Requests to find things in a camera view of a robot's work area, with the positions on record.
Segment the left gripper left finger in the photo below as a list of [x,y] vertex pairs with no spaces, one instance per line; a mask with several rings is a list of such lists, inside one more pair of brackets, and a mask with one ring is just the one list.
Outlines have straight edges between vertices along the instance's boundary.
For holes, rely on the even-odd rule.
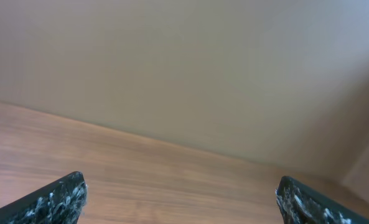
[[0,224],[77,224],[86,204],[87,185],[72,172],[0,208]]

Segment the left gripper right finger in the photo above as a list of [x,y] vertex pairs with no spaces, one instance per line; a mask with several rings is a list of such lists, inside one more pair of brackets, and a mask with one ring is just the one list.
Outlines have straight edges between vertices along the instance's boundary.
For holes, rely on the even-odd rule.
[[290,176],[281,178],[275,193],[284,224],[369,224],[369,219]]

